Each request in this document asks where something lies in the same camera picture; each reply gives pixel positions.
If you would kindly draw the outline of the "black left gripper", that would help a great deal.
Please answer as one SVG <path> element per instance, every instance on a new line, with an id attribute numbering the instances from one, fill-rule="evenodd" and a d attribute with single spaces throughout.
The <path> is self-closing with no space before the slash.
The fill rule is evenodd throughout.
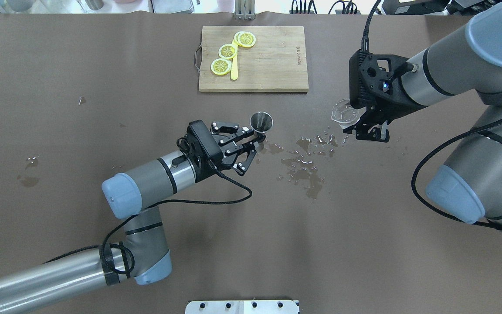
<path id="1" fill-rule="evenodd" d="M 195 181 L 203 181 L 215 175 L 217 166 L 221 170 L 224 169 L 222 165 L 223 152 L 220 147 L 231 142 L 238 142 L 249 138 L 254 134 L 254 131 L 247 126 L 241 126 L 237 123 L 213 121 L 211 124 L 211 133 L 215 140 L 193 140 Z M 231 166 L 239 176 L 245 175 L 249 170 L 263 141 L 264 139 L 251 140 L 229 149 L 229 162 L 231 162 Z M 246 159 L 238 162 L 237 159 L 243 154 L 246 155 Z"/>

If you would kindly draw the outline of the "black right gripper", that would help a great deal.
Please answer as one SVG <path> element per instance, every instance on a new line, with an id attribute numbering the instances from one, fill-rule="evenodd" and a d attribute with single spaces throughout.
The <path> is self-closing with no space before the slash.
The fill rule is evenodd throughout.
<path id="1" fill-rule="evenodd" d="M 353 134 L 356 140 L 388 143 L 388 124 L 408 106 L 408 97 L 402 94 L 360 94 L 355 105 L 365 109 L 360 120 L 343 129 L 344 134 Z"/>

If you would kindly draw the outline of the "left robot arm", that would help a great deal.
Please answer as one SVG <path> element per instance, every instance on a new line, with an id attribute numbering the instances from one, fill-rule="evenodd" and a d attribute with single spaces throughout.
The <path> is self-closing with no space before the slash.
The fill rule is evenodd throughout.
<path id="1" fill-rule="evenodd" d="M 175 151 L 103 182 L 103 195 L 119 225 L 98 244 L 0 277 L 0 314 L 29 313 L 130 278 L 139 285 L 165 279 L 173 263 L 159 205 L 231 205 L 251 198 L 251 189 L 225 171 L 245 175 L 265 138 L 256 126 L 189 123 L 185 135 L 177 139 Z M 173 198 L 213 176 L 242 188 L 247 195 L 233 201 Z"/>

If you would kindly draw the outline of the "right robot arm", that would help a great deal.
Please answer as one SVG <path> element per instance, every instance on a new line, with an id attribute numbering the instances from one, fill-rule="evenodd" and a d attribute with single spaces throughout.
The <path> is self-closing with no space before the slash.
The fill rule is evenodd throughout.
<path id="1" fill-rule="evenodd" d="M 415 167 L 411 189 L 432 211 L 456 222 L 502 232 L 502 1 L 472 16 L 458 29 L 413 56 L 376 54 L 370 47 L 373 6 L 350 57 L 351 116 L 344 133 L 357 140 L 388 143 L 389 125 L 446 103 L 430 126 L 458 131 Z M 479 116 L 454 126 L 472 94 Z"/>

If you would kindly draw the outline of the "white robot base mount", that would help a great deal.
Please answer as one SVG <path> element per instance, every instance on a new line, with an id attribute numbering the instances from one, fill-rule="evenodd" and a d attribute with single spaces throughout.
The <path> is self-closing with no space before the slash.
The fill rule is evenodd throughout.
<path id="1" fill-rule="evenodd" d="M 186 314 L 300 314 L 298 300 L 194 300 Z"/>

